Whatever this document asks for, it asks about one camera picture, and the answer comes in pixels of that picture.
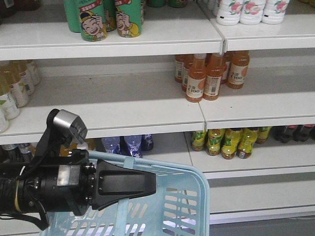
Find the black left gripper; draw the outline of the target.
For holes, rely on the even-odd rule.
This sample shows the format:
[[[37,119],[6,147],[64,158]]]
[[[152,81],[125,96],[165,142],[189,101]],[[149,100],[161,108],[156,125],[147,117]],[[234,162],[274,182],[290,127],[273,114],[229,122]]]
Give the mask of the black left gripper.
[[[122,199],[156,193],[156,174],[104,160],[98,160],[95,169],[87,150],[74,149],[70,156],[47,158],[32,173],[19,179],[16,209],[22,213],[45,210],[84,215],[89,208],[94,173],[93,210],[102,210]]]

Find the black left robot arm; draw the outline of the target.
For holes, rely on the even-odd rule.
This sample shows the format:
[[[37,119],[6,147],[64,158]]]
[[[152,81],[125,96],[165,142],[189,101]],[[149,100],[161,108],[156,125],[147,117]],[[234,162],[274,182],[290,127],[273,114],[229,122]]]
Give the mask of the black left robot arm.
[[[0,166],[0,217],[35,224],[45,230],[49,212],[84,215],[122,199],[156,192],[156,175],[89,160],[86,150],[70,156],[48,157],[40,164],[2,163]]]

